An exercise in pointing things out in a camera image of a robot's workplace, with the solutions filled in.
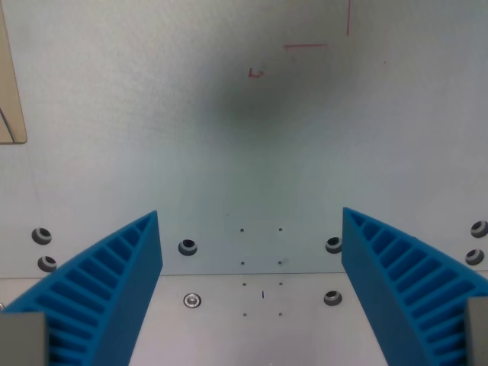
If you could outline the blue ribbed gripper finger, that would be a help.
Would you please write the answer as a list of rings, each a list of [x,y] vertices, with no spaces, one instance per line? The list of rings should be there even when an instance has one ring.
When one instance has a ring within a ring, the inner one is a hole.
[[[466,365],[464,309],[487,280],[399,229],[342,211],[342,265],[389,365]]]
[[[46,316],[50,365],[128,365],[161,270],[152,211],[58,267],[5,312]]]

